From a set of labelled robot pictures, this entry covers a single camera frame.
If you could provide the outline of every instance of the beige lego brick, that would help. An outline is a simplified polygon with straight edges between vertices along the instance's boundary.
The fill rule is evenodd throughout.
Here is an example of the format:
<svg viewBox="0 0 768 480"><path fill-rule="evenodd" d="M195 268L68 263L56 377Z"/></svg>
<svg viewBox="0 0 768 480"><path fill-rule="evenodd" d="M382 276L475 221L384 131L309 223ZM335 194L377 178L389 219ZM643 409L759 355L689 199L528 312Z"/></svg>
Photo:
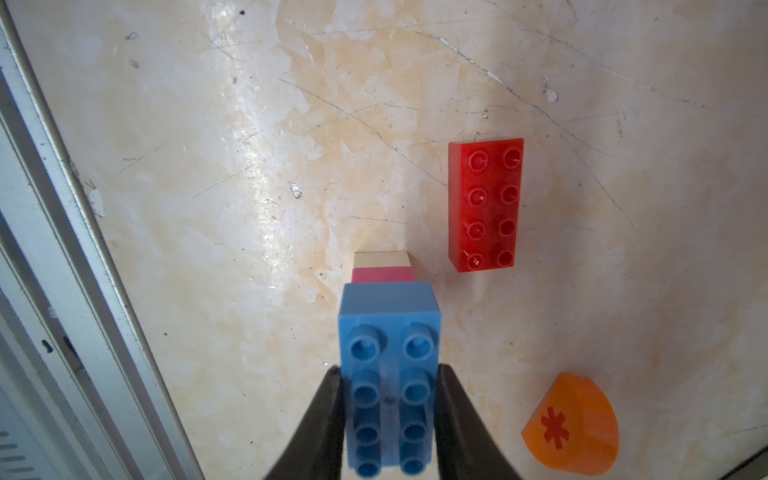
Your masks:
<svg viewBox="0 0 768 480"><path fill-rule="evenodd" d="M408 252L356 252L353 268L411 266Z"/></svg>

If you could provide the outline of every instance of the stain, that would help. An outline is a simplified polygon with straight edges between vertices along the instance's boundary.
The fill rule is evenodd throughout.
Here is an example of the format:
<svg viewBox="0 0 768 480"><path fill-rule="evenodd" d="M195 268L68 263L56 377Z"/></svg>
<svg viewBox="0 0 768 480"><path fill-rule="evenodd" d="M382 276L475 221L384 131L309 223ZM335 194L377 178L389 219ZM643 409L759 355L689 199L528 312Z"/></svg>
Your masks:
<svg viewBox="0 0 768 480"><path fill-rule="evenodd" d="M560 95L556 91L552 90L551 88L547 89L547 103L548 104L555 103L556 101L558 101L559 98L560 98Z"/></svg>
<svg viewBox="0 0 768 480"><path fill-rule="evenodd" d="M293 195L293 198L300 199L302 195L301 187L296 184L296 182L288 182L290 185L290 193Z"/></svg>
<svg viewBox="0 0 768 480"><path fill-rule="evenodd" d="M94 215L101 218L106 218L107 213L104 211L104 201L101 199L101 192L99 189L94 188L88 192L88 203L91 205L91 210Z"/></svg>

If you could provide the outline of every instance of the pink lego brick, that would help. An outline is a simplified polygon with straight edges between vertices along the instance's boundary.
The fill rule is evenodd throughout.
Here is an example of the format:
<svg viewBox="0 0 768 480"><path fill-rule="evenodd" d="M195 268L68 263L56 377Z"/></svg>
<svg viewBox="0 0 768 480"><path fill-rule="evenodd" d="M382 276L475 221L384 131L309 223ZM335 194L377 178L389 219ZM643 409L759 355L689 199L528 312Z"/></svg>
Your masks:
<svg viewBox="0 0 768 480"><path fill-rule="evenodd" d="M376 266L352 270L352 283L415 282L410 266Z"/></svg>

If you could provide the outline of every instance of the red lego brick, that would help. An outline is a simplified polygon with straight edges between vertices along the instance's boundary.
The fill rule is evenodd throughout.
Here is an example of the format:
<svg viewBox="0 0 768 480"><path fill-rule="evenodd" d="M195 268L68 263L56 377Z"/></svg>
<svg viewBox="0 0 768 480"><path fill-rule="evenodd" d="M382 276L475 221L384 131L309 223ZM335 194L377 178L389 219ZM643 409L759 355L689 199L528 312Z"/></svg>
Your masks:
<svg viewBox="0 0 768 480"><path fill-rule="evenodd" d="M448 145L448 255L459 272L515 264L522 138Z"/></svg>

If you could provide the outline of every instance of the lego stud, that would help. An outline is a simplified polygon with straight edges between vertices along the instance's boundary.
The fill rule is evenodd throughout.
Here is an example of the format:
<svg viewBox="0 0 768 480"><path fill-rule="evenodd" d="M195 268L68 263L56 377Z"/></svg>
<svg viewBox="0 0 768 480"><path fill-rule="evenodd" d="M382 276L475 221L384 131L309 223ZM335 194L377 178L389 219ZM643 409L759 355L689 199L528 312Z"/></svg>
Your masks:
<svg viewBox="0 0 768 480"><path fill-rule="evenodd" d="M416 362L426 359L435 349L435 340L432 331L424 325L414 323L406 330L402 342L403 353Z"/></svg>
<svg viewBox="0 0 768 480"><path fill-rule="evenodd" d="M477 187L469 192L467 198L473 207L482 207L488 199L488 192L485 191L485 188Z"/></svg>
<svg viewBox="0 0 768 480"><path fill-rule="evenodd" d="M378 443L381 431L379 408L356 409L353 428L357 445L367 446Z"/></svg>
<svg viewBox="0 0 768 480"><path fill-rule="evenodd" d="M511 148L504 153L504 166L509 170L514 170L520 167L522 162L522 154L517 148Z"/></svg>
<svg viewBox="0 0 768 480"><path fill-rule="evenodd" d="M412 406L423 405L429 398L429 377L421 369L410 369L400 374L400 398Z"/></svg>
<svg viewBox="0 0 768 480"><path fill-rule="evenodd" d="M470 223L467 226L467 235L473 240L480 240L485 235L485 225L480 222Z"/></svg>
<svg viewBox="0 0 768 480"><path fill-rule="evenodd" d="M357 406L367 409L379 402L379 374L372 370L359 370L352 374L352 397Z"/></svg>
<svg viewBox="0 0 768 480"><path fill-rule="evenodd" d="M515 256L509 250L502 250L502 252L496 258L496 262L499 266L510 266Z"/></svg>
<svg viewBox="0 0 768 480"><path fill-rule="evenodd" d="M467 256L467 268L470 270L477 270L483 264L482 255L480 253L473 253Z"/></svg>
<svg viewBox="0 0 768 480"><path fill-rule="evenodd" d="M379 331L372 326L358 326L350 336L349 352L359 362L372 362L381 353L379 338Z"/></svg>
<svg viewBox="0 0 768 480"><path fill-rule="evenodd" d="M478 150L469 156L469 170L480 173L488 168L488 154L482 150Z"/></svg>
<svg viewBox="0 0 768 480"><path fill-rule="evenodd" d="M514 185L508 185L502 188L502 203L513 204L518 199L518 188Z"/></svg>
<svg viewBox="0 0 768 480"><path fill-rule="evenodd" d="M422 444L403 442L400 445L400 470L406 475L418 475L424 471Z"/></svg>
<svg viewBox="0 0 768 480"><path fill-rule="evenodd" d="M515 232L515 222L512 220L503 220L498 226L498 234L502 237L509 237Z"/></svg>
<svg viewBox="0 0 768 480"><path fill-rule="evenodd" d="M400 437L406 442L421 442L426 437L427 418L423 407L400 405Z"/></svg>
<svg viewBox="0 0 768 480"><path fill-rule="evenodd" d="M357 468L355 471L360 478L373 478L382 469L382 456L380 445L368 445L358 447L355 450Z"/></svg>

